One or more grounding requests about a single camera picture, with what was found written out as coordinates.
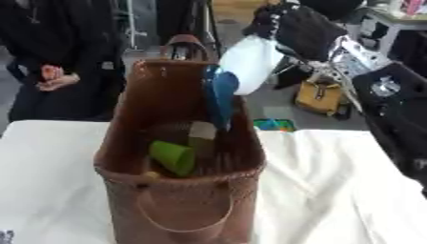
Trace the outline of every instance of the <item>metal stand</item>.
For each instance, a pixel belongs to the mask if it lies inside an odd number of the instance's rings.
[[[212,0],[191,0],[191,4],[185,11],[180,22],[180,33],[193,34],[201,38],[201,42],[211,47],[218,58],[221,57],[222,45],[219,40],[218,31],[214,19],[214,8]],[[197,34],[198,24],[202,24],[203,36]]]

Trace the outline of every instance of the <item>black glove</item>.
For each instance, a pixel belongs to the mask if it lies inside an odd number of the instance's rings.
[[[288,10],[280,18],[277,42],[302,58],[325,62],[334,41],[347,31],[307,7]]]
[[[279,26],[279,17],[286,9],[296,4],[284,3],[278,5],[265,5],[254,12],[254,20],[251,25],[243,30],[245,36],[255,34],[265,39],[275,38]]]

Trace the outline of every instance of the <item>white cloth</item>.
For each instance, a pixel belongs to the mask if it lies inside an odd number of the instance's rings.
[[[0,139],[0,230],[12,244],[113,244],[92,158],[108,124],[18,122]],[[368,132],[260,132],[254,244],[427,243],[420,186]]]

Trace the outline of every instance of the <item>person's hands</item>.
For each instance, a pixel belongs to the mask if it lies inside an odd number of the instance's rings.
[[[347,34],[325,16],[303,6],[288,10],[281,16],[279,25],[277,42],[312,61],[327,61],[329,49],[336,39]]]
[[[53,92],[60,88],[76,84],[80,81],[80,77],[76,74],[62,75],[61,77],[46,82],[39,82],[37,88],[41,92]]]
[[[42,67],[42,77],[45,81],[58,79],[64,75],[64,70],[61,67],[53,65],[44,65]]]

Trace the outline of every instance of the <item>black jacket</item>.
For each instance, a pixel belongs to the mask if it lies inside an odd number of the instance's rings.
[[[0,39],[34,69],[50,64],[88,77],[117,45],[107,0],[0,1]]]

